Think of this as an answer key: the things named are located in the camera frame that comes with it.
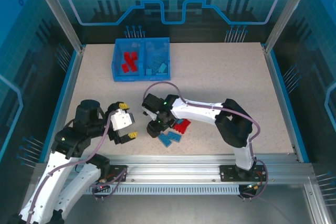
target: blue edge trim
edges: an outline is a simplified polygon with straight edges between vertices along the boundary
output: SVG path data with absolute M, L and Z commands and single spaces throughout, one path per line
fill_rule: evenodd
M 61 105 L 63 103 L 65 90 L 67 89 L 67 86 L 68 86 L 70 74 L 72 72 L 72 68 L 74 67 L 74 62 L 75 62 L 76 56 L 77 56 L 77 52 L 74 51 L 73 54 L 72 54 L 71 60 L 70 60 L 70 64 L 69 64 L 69 67 L 68 67 L 68 70 L 67 70 L 67 74 L 65 75 L 65 78 L 64 78 L 64 82 L 63 82 L 63 85 L 62 85 L 61 92 L 60 92 L 59 97 L 58 97 L 58 101 L 57 101 L 57 104 L 56 104 L 56 107 L 55 107 L 54 115 L 51 119 L 50 127 L 49 127 L 49 130 L 48 130 L 48 133 L 47 133 L 47 137 L 46 137 L 43 149 L 42 149 L 40 159 L 39 159 L 40 163 L 45 162 L 45 158 L 48 154 L 48 150 L 49 150 L 50 142 L 51 142 L 51 135 L 53 134 L 54 127 L 55 127 L 56 120 L 57 120 L 57 116 L 59 114 L 59 110 L 60 110 Z
M 294 132 L 295 132 L 298 144 L 299 144 L 299 148 L 300 148 L 299 151 L 301 152 L 303 162 L 309 163 L 308 155 L 307 155 L 306 148 L 305 148 L 303 140 L 302 140 L 302 136 L 301 136 L 301 133 L 300 133 L 300 130 L 299 130 L 299 126 L 298 126 L 298 123 L 297 123 L 296 118 L 294 116 L 294 111 L 293 111 L 292 105 L 290 103 L 288 93 L 286 91 L 285 83 L 283 82 L 283 78 L 282 78 L 282 75 L 281 75 L 281 72 L 280 72 L 280 68 L 279 68 L 279 65 L 278 65 L 278 62 L 277 62 L 277 59 L 275 57 L 275 54 L 274 54 L 273 50 L 271 51 L 271 57 L 272 57 L 272 61 L 273 61 L 274 66 L 275 66 L 276 74 L 277 74 L 279 82 L 280 82 L 282 93 L 284 94 L 283 96 L 285 97 L 285 103 L 286 103 L 287 109 L 289 111 L 289 116 L 291 118 L 293 128 L 294 128 Z M 53 130 L 54 130 L 54 127 L 55 127 L 55 124 L 56 124 L 56 119 L 57 119 L 61 104 L 62 104 L 63 99 L 64 99 L 65 90 L 67 88 L 68 81 L 69 81 L 69 78 L 70 78 L 70 74 L 71 74 L 72 68 L 74 66 L 75 58 L 76 58 L 76 52 L 74 51 L 74 53 L 71 57 L 71 61 L 70 61 L 70 65 L 69 65 L 67 74 L 66 74 L 65 79 L 64 79 L 64 83 L 63 83 L 63 86 L 62 86 L 62 89 L 61 89 L 61 93 L 59 95 L 59 98 L 58 98 L 58 101 L 57 101 L 57 104 L 56 104 L 55 112 L 54 112 L 54 115 L 53 115 L 52 120 L 51 120 L 49 131 L 48 131 L 48 134 L 47 134 L 47 137 L 46 137 L 46 141 L 45 141 L 45 144 L 43 146 L 43 150 L 42 150 L 41 157 L 40 157 L 40 160 L 39 160 L 40 163 L 43 163 L 45 161 L 46 155 L 48 153 L 49 145 L 50 145 L 50 142 L 51 142 L 51 135 L 53 133 Z
M 298 151 L 301 152 L 303 162 L 304 163 L 309 163 L 308 155 L 307 155 L 307 152 L 306 152 L 306 147 L 304 146 L 302 136 L 301 136 L 301 133 L 300 133 L 300 130 L 299 130 L 299 126 L 298 126 L 298 123 L 296 121 L 294 111 L 293 111 L 292 105 L 290 103 L 288 93 L 286 91 L 286 86 L 285 86 L 285 83 L 283 82 L 283 78 L 282 78 L 282 75 L 281 75 L 281 72 L 280 72 L 280 68 L 279 68 L 279 65 L 278 65 L 278 62 L 277 62 L 277 59 L 275 57 L 275 54 L 274 54 L 273 50 L 271 51 L 271 57 L 272 57 L 272 61 L 274 63 L 274 67 L 275 67 L 279 82 L 280 82 L 282 93 L 284 94 L 283 96 L 285 97 L 285 103 L 286 103 L 286 106 L 287 106 L 287 109 L 288 109 L 288 112 L 289 112 L 290 119 L 291 119 L 292 124 L 293 124 L 294 132 L 295 132 L 296 138 L 298 140 L 298 144 L 299 144 L 298 147 L 300 148 L 300 150 L 298 150 Z

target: metal frame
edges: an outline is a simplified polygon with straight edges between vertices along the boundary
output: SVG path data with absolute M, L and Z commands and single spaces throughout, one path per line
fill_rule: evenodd
M 112 165 L 127 165 L 126 182 L 132 185 L 242 185 L 221 182 L 220 165 L 234 165 L 234 155 L 107 156 Z M 270 185 L 317 183 L 310 163 L 298 163 L 295 154 L 260 154 L 269 172 Z M 77 173 L 69 175 L 71 181 Z
M 296 154 L 261 154 L 258 158 L 262 159 L 269 170 L 269 183 L 274 184 L 304 184 L 307 193 L 307 200 L 315 223 L 327 224 L 332 223 L 327 208 L 323 201 L 321 191 L 316 181 L 313 168 L 309 163 L 300 163 L 303 161 L 295 130 L 290 119 L 288 108 L 281 85 L 276 74 L 275 66 L 270 57 L 270 52 L 277 39 L 282 33 L 292 13 L 295 11 L 300 0 L 288 0 L 277 23 L 275 24 L 269 38 L 266 42 L 265 58 L 274 82 L 278 100 L 282 113 L 285 118 L 290 139 L 296 147 Z M 61 101 L 59 113 L 57 115 L 55 127 L 52 130 L 51 141 L 54 135 L 59 131 L 66 119 L 72 93 L 78 76 L 81 60 L 83 57 L 82 44 L 76 35 L 69 19 L 66 16 L 58 0 L 46 0 L 53 14 L 60 23 L 66 36 L 70 40 L 75 51 L 79 54 L 73 65 L 71 75 Z M 234 164 L 234 155 L 213 155 L 213 156 L 113 156 L 110 157 L 112 164 L 128 165 L 128 176 L 125 184 L 129 185 L 148 185 L 155 187 L 157 185 L 233 185 L 234 183 L 222 183 L 219 176 L 219 165 Z
M 274 86 L 274 89 L 275 89 L 275 92 L 278 98 L 282 116 L 283 116 L 287 131 L 288 131 L 289 139 L 291 143 L 294 145 L 294 149 L 296 151 L 296 154 L 298 155 L 299 161 L 304 162 L 305 160 L 308 159 L 308 157 L 305 151 L 304 153 L 301 152 L 299 141 L 298 141 L 298 136 L 295 132 L 293 121 L 290 117 L 288 106 L 286 105 L 285 95 L 281 88 L 280 80 L 276 72 L 276 67 L 271 57 L 271 52 L 265 52 L 264 55 L 265 55 L 266 64 L 268 66 L 269 73 L 270 73 L 270 76 L 273 82 L 273 86 Z
M 78 53 L 82 51 L 82 43 L 80 42 L 75 30 L 73 29 L 66 13 L 64 12 L 60 2 L 58 0 L 46 0 L 54 16 L 61 25 L 64 33 L 68 37 L 74 50 Z
M 56 109 L 54 112 L 54 116 L 52 117 L 52 122 L 53 120 L 55 120 L 54 128 L 49 129 L 48 131 L 45 145 L 43 146 L 40 162 L 47 161 L 47 158 L 49 157 L 49 154 L 50 154 L 50 146 L 54 141 L 54 137 L 56 133 L 59 132 L 65 125 L 68 110 L 69 110 L 70 103 L 71 103 L 72 94 L 74 92 L 73 90 L 75 89 L 75 84 L 77 81 L 80 65 L 81 65 L 81 62 L 84 56 L 84 51 L 85 51 L 85 48 L 82 49 L 81 53 L 77 53 L 71 60 L 70 66 L 68 68 L 68 73 L 67 73 L 69 74 L 69 79 L 67 82 L 65 80 L 65 83 L 63 84 L 63 86 L 65 86 L 65 91 L 64 91 L 63 96 L 62 94 L 60 94 L 60 97 L 58 99 L 56 107 L 59 106 L 59 110 L 57 111 Z
M 277 20 L 273 30 L 271 31 L 265 46 L 266 46 L 266 53 L 271 52 L 273 46 L 275 45 L 276 41 L 278 40 L 280 34 L 284 30 L 288 20 L 292 16 L 293 12 L 297 8 L 300 0 L 288 0 L 287 4 L 283 8 L 279 19 Z
M 304 185 L 306 195 L 313 219 L 316 224 L 332 224 L 335 223 L 332 216 L 329 215 L 325 205 L 320 187 L 318 184 L 310 181 Z

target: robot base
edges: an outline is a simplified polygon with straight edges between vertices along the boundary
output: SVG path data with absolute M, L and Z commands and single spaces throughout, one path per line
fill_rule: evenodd
M 251 175 L 246 179 L 239 176 L 235 165 L 221 165 L 219 166 L 221 174 L 221 182 L 259 182 L 260 176 L 257 172 L 261 172 L 263 181 L 266 181 L 266 172 L 263 165 L 254 165 Z

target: cable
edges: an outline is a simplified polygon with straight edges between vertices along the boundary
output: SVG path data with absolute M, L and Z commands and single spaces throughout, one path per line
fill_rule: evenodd
M 109 195 L 106 195 L 106 196 L 102 196 L 102 197 L 97 197 L 96 195 L 95 195 L 95 191 L 94 190 L 92 190 L 92 196 L 94 196 L 94 198 L 97 200 L 97 199 L 107 199 L 107 198 L 110 198 L 115 192 L 116 192 L 116 190 L 118 189 L 118 187 L 119 187 L 119 185 L 120 185 L 120 183 L 121 183 L 121 181 L 122 181 L 122 178 L 124 177 L 124 175 L 126 174 L 126 168 L 124 168 L 124 170 L 122 170 L 121 171 L 121 173 L 117 176 L 117 177 L 115 177 L 112 181 L 110 181 L 110 182 L 107 182 L 107 183 L 104 183 L 104 184 L 100 184 L 100 185 L 91 185 L 91 187 L 97 187 L 97 186 L 107 186 L 107 185 L 111 185 L 113 182 L 115 182 L 118 178 L 119 178 L 119 180 L 118 180 L 118 183 L 116 184 L 116 186 L 115 186 L 115 188 L 113 189 L 113 191 L 109 194 Z
M 256 172 L 257 175 L 259 175 L 260 177 L 260 185 L 263 184 L 263 181 L 262 181 L 262 173 L 261 172 Z
M 107 176 L 106 176 L 106 180 L 107 180 L 108 178 L 112 177 L 113 175 L 114 175 L 114 173 L 111 173 L 111 174 L 107 175 Z
M 69 127 L 69 125 L 74 121 L 75 119 L 71 119 L 66 125 L 64 125 L 63 129 L 66 127 Z
M 245 195 L 247 195 L 247 196 L 250 196 L 251 198 L 256 198 L 253 194 L 249 194 L 249 193 L 243 193 L 243 194 L 245 194 Z M 263 201 L 263 202 L 266 202 L 266 203 L 269 203 L 271 206 L 273 206 L 286 220 L 288 220 L 289 221 L 289 223 L 291 223 L 291 224 L 295 224 L 291 219 L 289 219 L 288 217 L 287 217 L 287 215 L 284 213 L 284 212 L 282 212 L 275 204 L 273 204 L 272 203 L 272 201 L 270 201 L 270 200 L 265 200 L 265 199 L 263 199 L 263 198 L 259 198 L 259 200 L 261 200 L 261 201 Z
M 261 161 L 261 160 L 259 160 L 259 159 L 255 159 L 255 161 L 256 161 L 256 162 L 260 162 L 260 163 L 262 163 L 262 165 L 263 165 L 263 167 L 264 167 L 264 169 L 265 169 L 265 172 L 266 172 L 266 181 L 265 181 L 265 184 L 264 184 L 262 190 L 260 191 L 260 193 L 258 193 L 257 195 L 253 195 L 253 198 L 252 198 L 252 199 L 257 199 L 257 198 L 259 198 L 260 195 L 264 193 L 264 191 L 265 191 L 265 189 L 266 189 L 266 187 L 267 187 L 267 185 L 268 185 L 268 170 L 267 170 L 266 164 L 264 163 L 264 161 Z
M 35 208 L 35 204 L 36 204 L 36 201 L 37 201 L 37 198 L 42 190 L 42 188 L 44 187 L 45 183 L 47 182 L 47 180 L 49 179 L 49 177 L 51 177 L 56 171 L 62 169 L 62 168 L 65 168 L 65 167 L 68 167 L 68 166 L 74 166 L 74 165 L 80 165 L 80 164 L 83 164 L 83 163 L 86 163 L 87 161 L 89 161 L 90 159 L 93 158 L 93 156 L 98 152 L 99 148 L 103 145 L 104 143 L 104 140 L 107 136 L 107 132 L 109 130 L 109 126 L 110 126 L 110 123 L 111 123 L 111 117 L 116 113 L 116 111 L 112 111 L 109 116 L 108 116 L 108 120 L 107 120 L 107 123 L 106 123 L 106 126 L 105 126 L 105 130 L 104 130 L 104 133 L 103 133 L 103 136 L 101 137 L 101 140 L 100 142 L 98 143 L 98 145 L 96 146 L 96 148 L 92 151 L 92 153 L 90 154 L 89 157 L 87 157 L 86 159 L 83 159 L 83 160 L 80 160 L 80 161 L 76 161 L 76 162 L 71 162 L 71 163 L 68 163 L 68 164 L 64 164 L 64 165 L 60 165 L 56 168 L 54 168 L 53 170 L 51 170 L 50 172 L 48 172 L 48 176 L 44 177 L 44 179 L 42 180 L 41 184 L 38 186 L 37 190 L 36 190 L 36 193 L 33 197 L 33 200 L 31 201 L 31 206 L 30 206 L 30 209 L 29 209 L 29 212 L 28 212 L 28 217 L 27 217 L 27 221 L 26 221 L 26 224 L 30 224 L 30 221 L 32 220 L 32 216 L 34 214 L 34 208 Z

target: speckled table surface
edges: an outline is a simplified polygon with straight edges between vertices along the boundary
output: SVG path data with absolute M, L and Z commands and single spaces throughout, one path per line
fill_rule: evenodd
M 84 99 L 100 102 L 103 110 L 114 102 L 130 106 L 136 124 L 136 140 L 123 145 L 105 141 L 102 155 L 213 155 L 233 154 L 216 127 L 192 121 L 179 143 L 166 148 L 146 132 L 149 116 L 142 114 L 142 96 L 152 82 L 114 82 L 111 62 L 114 45 L 87 45 L 71 99 L 67 121 L 74 118 L 76 107 Z M 234 99 L 261 127 L 254 140 L 255 153 L 292 152 L 291 143 L 274 91 L 260 43 L 185 43 L 170 44 L 171 82 L 186 99 L 224 102 Z M 151 92 L 165 98 L 175 94 L 166 85 Z M 91 141 L 90 153 L 99 138 Z

